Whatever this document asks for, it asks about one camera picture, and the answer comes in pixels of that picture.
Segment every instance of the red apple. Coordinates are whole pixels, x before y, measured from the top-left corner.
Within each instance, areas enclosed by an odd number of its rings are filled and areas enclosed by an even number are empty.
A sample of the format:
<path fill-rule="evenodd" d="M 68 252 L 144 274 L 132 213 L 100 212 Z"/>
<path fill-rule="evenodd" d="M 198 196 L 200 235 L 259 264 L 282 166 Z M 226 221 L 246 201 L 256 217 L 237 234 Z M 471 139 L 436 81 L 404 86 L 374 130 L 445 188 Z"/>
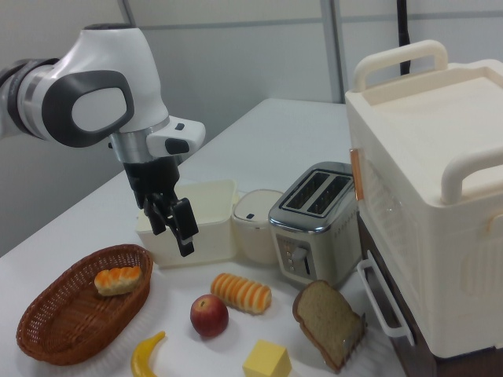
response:
<path fill-rule="evenodd" d="M 227 328 L 229 310 L 217 296 L 202 295 L 190 308 L 190 321 L 200 335 L 213 337 Z"/>

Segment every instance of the drawer handle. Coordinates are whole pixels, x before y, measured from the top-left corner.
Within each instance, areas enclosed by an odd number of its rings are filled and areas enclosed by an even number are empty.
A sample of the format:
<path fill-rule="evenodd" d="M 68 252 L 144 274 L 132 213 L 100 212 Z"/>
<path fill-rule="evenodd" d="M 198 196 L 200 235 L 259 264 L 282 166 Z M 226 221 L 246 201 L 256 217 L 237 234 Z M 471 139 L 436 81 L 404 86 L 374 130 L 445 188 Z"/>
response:
<path fill-rule="evenodd" d="M 358 273 L 360 274 L 360 277 L 362 278 L 363 286 L 365 287 L 367 295 L 369 296 L 370 303 L 372 304 L 374 311 L 376 312 L 380 326 L 383 328 L 384 334 L 386 334 L 387 336 L 391 338 L 400 338 L 402 336 L 406 336 L 407 339 L 409 340 L 410 345 L 413 346 L 414 338 L 412 336 L 412 332 L 409 328 L 409 325 L 406 323 L 406 319 L 403 316 L 402 311 L 398 307 L 398 304 L 396 303 L 395 298 L 393 297 L 393 294 L 390 291 L 390 288 L 387 286 L 386 281 L 384 280 L 384 276 L 379 270 L 379 267 L 377 266 L 377 263 L 370 251 L 368 251 L 368 256 L 369 259 L 361 260 L 356 266 L 356 268 L 358 270 Z M 387 325 L 386 320 L 384 319 L 383 312 L 381 312 L 380 307 L 377 304 L 376 297 L 372 293 L 369 283 L 367 282 L 367 279 L 365 277 L 365 269 L 372 269 L 376 274 L 377 280 L 379 281 L 380 286 L 383 288 L 384 293 L 386 294 L 386 297 L 390 302 L 391 307 L 393 308 L 393 311 L 395 312 L 395 315 L 398 318 L 398 321 L 401 324 L 400 328 L 390 328 Z"/>
<path fill-rule="evenodd" d="M 374 53 L 364 57 L 354 69 L 354 92 L 361 93 L 367 87 L 366 77 L 380 69 L 390 67 L 404 61 L 419 59 L 433 55 L 435 58 L 435 70 L 443 71 L 447 69 L 447 50 L 442 43 L 426 40 L 412 43 L 407 46 L 397 47 Z"/>

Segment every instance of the banana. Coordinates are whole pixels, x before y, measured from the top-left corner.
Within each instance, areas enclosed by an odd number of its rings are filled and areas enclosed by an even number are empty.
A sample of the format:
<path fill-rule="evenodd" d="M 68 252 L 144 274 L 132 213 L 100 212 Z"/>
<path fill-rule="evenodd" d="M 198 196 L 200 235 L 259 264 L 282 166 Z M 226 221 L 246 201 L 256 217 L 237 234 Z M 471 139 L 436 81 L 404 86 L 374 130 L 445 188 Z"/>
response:
<path fill-rule="evenodd" d="M 164 331 L 155 334 L 152 338 L 138 343 L 131 356 L 131 371 L 133 377 L 156 377 L 149 367 L 150 354 L 156 344 L 166 336 Z"/>

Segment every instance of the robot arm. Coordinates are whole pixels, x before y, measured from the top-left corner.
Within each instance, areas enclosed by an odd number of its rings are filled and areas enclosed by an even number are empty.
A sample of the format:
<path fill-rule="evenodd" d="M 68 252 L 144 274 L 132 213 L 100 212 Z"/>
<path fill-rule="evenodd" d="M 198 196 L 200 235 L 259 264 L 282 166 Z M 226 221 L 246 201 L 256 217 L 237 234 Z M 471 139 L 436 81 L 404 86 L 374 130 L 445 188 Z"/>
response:
<path fill-rule="evenodd" d="M 169 116 L 145 36 L 122 24 L 86 27 L 60 60 L 21 60 L 0 71 L 0 138 L 30 134 L 83 148 L 110 137 L 154 234 L 169 227 L 180 253 L 198 232 L 178 199 L 175 156 L 195 152 L 204 125 Z"/>

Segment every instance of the bread roll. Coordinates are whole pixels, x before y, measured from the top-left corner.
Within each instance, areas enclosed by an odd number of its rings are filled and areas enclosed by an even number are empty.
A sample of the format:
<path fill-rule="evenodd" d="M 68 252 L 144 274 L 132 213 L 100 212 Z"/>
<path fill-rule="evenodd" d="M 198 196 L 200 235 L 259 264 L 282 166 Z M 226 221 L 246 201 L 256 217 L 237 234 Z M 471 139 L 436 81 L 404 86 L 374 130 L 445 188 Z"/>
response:
<path fill-rule="evenodd" d="M 94 285 L 102 296 L 123 295 L 132 292 L 141 278 L 139 265 L 121 269 L 104 269 L 94 278 Z"/>
<path fill-rule="evenodd" d="M 213 280 L 211 293 L 226 305 L 254 314 L 264 313 L 272 300 L 266 285 L 230 273 L 221 273 Z"/>

